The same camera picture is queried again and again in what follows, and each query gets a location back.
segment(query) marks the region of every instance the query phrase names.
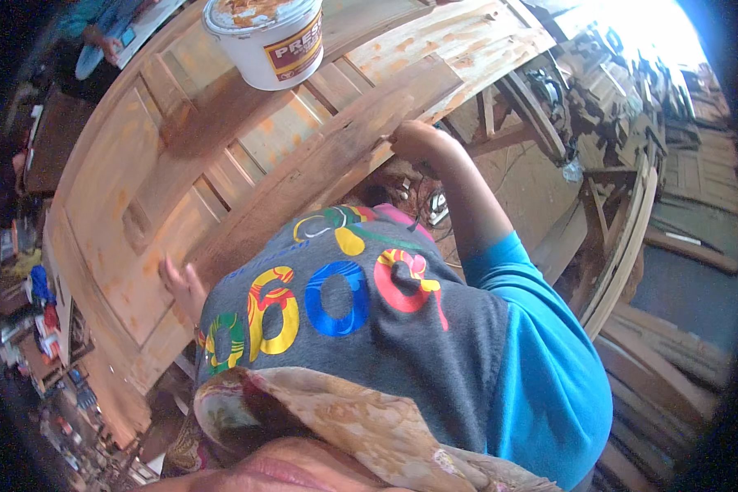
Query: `lips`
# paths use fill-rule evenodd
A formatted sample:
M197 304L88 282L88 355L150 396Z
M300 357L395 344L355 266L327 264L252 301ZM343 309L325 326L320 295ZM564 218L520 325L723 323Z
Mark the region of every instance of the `lips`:
M323 492L336 492L335 489L326 486L305 469L287 461L276 460L275 458L256 458L249 460L242 468L246 472L259 473L279 482L322 490Z

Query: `gray t-shirt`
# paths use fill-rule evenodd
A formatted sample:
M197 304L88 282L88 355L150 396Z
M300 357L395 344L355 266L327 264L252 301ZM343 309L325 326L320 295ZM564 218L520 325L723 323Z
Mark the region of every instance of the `gray t-shirt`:
M200 320L197 386L235 365L315 369L409 397L439 442L483 453L508 307L398 215L295 219L222 279Z

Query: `bucket lid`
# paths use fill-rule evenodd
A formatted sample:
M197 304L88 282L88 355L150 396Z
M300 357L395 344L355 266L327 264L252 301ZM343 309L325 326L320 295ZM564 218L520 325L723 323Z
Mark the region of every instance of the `bucket lid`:
M211 0L202 14L210 28L246 33L289 18L309 3L307 0Z

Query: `white bucket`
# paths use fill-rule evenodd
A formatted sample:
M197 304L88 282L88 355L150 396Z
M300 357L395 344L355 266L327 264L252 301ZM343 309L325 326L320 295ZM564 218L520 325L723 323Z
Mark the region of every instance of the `white bucket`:
M227 2L210 0L202 24L247 84L281 91L315 73L323 60L323 0L255 0L242 9Z

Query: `patterned headscarf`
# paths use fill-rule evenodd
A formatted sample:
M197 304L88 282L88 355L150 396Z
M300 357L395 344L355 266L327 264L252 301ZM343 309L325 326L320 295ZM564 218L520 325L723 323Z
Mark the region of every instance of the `patterned headscarf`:
M220 372L197 390L193 415L167 451L165 470L167 465L181 472L228 467L275 438L307 436L354 457L394 487L560 490L511 461L440 444L411 399L311 369ZM212 446L205 446L206 440Z

